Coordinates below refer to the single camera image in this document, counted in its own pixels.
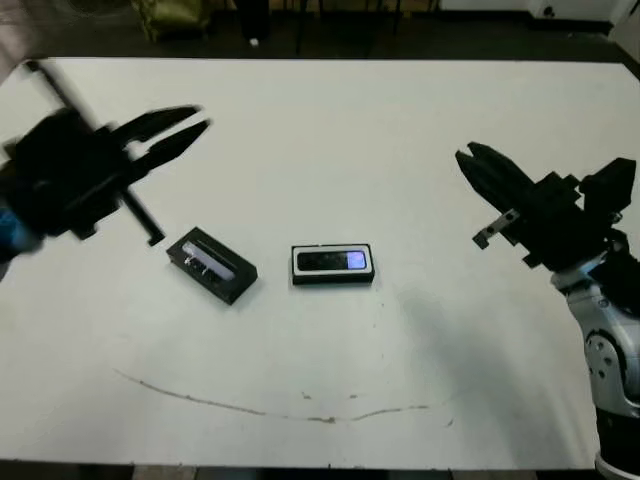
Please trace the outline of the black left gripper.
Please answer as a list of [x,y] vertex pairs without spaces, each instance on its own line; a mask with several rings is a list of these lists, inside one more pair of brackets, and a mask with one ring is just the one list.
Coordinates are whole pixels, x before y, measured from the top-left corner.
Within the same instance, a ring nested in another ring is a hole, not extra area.
[[164,232],[130,190],[154,170],[181,156],[210,126],[200,121],[152,145],[133,160],[126,145],[146,142],[200,111],[196,105],[152,110],[115,130],[97,128],[87,118],[60,77],[44,62],[24,66],[40,77],[61,108],[23,137],[5,145],[9,161],[2,168],[2,190],[21,221],[41,236],[72,232],[84,240],[121,204],[155,245]]

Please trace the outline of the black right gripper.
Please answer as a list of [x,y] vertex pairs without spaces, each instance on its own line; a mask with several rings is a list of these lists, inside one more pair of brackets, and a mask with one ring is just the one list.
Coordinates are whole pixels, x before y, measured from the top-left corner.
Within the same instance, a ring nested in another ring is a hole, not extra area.
[[533,182],[510,158],[492,147],[471,142],[471,153],[457,151],[457,164],[472,189],[501,216],[473,241],[480,248],[501,234],[522,245],[527,266],[552,272],[600,255],[612,226],[625,209],[625,182],[600,174],[582,181],[552,172]]

